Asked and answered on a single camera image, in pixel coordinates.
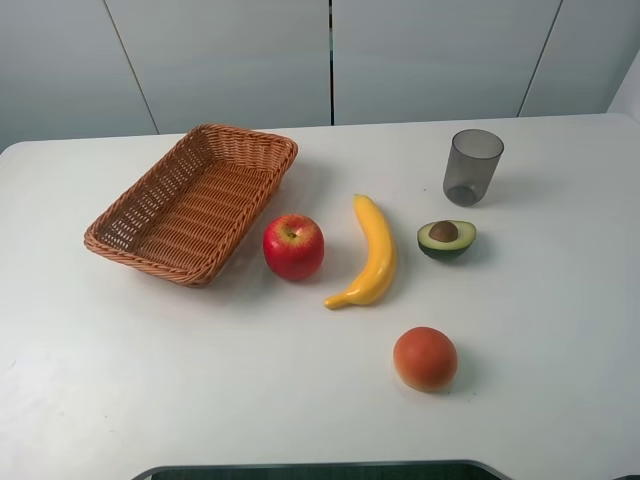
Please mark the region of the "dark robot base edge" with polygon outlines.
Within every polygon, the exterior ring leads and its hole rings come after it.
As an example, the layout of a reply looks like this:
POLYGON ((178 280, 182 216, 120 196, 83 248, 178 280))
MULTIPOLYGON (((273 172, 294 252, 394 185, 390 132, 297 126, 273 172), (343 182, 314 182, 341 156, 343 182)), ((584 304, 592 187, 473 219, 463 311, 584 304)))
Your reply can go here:
POLYGON ((464 460, 155 467, 135 479, 506 479, 464 460))

